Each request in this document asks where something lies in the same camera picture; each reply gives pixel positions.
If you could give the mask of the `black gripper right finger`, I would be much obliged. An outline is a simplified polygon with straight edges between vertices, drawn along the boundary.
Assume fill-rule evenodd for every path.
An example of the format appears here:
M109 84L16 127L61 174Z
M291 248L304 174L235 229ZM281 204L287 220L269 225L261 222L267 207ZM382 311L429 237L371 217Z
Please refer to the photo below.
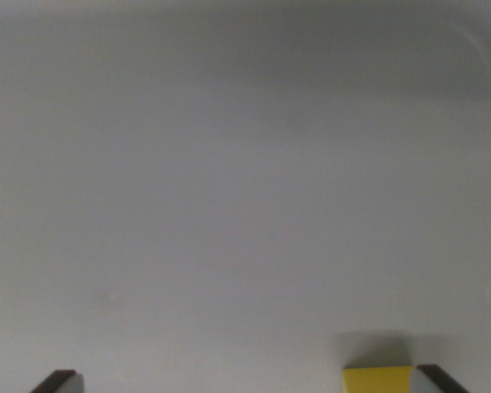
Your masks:
M421 364L410 373L411 393L469 393L469 391L437 364Z

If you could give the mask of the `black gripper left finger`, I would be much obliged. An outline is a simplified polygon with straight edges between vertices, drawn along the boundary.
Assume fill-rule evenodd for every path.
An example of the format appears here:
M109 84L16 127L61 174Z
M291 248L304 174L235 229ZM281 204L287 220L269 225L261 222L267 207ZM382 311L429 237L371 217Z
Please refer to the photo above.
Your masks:
M72 369L55 370L31 393L84 393L84 378Z

